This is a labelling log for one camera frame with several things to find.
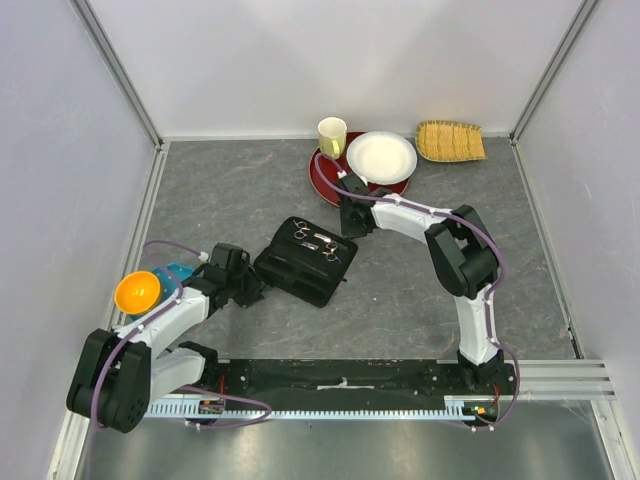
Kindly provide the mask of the silver thinning scissors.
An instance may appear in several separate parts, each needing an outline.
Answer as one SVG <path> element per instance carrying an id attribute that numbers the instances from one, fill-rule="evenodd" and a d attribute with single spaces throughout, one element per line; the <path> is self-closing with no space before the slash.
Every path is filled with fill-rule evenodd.
<path id="1" fill-rule="evenodd" d="M 324 249 L 322 251 L 322 255 L 328 262 L 338 262 L 341 263 L 340 257 L 337 255 L 339 244 L 336 241 L 327 242 L 324 245 Z"/>

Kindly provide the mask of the black zip tool case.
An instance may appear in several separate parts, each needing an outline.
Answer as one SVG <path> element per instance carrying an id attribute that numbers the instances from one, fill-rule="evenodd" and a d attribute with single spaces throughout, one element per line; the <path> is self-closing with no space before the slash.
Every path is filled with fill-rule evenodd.
<path id="1" fill-rule="evenodd" d="M 339 244 L 341 263 L 322 255 L 327 242 Z M 345 280 L 358 245 L 296 216 L 284 220 L 253 267 L 269 286 L 278 288 L 317 308 L 325 307 Z"/>

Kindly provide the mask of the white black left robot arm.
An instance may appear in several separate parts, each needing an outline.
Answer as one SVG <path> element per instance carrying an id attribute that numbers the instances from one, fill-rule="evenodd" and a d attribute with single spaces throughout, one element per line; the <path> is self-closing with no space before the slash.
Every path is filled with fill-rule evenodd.
<path id="1" fill-rule="evenodd" d="M 218 243 L 197 257 L 186 278 L 159 265 L 120 281 L 114 302 L 133 320 L 86 338 L 66 397 L 69 411 L 128 433 L 152 402 L 177 390 L 223 397 L 217 351 L 193 341 L 172 344 L 228 302 L 255 304 L 264 284 L 238 246 Z"/>

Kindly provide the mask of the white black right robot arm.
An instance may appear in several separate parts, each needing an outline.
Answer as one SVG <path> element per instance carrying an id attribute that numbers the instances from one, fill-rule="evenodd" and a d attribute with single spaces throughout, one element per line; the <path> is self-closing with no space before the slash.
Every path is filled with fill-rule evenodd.
<path id="1" fill-rule="evenodd" d="M 459 384 L 469 393 L 483 392 L 504 362 L 494 338 L 491 305 L 502 257 L 476 210 L 468 205 L 440 209 L 385 188 L 372 191 L 354 173 L 340 173 L 331 188 L 339 197 L 343 237 L 362 238 L 379 228 L 428 247 L 436 277 L 456 305 Z"/>

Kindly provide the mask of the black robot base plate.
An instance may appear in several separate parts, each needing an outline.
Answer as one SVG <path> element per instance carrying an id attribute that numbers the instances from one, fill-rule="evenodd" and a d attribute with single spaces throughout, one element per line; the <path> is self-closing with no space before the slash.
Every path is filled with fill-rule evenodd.
<path id="1" fill-rule="evenodd" d="M 488 383 L 469 390 L 458 363 L 436 360 L 220 360 L 195 386 L 259 400 L 271 407 L 436 408 L 446 396 L 492 398 L 514 393 L 514 367 L 502 364 Z"/>

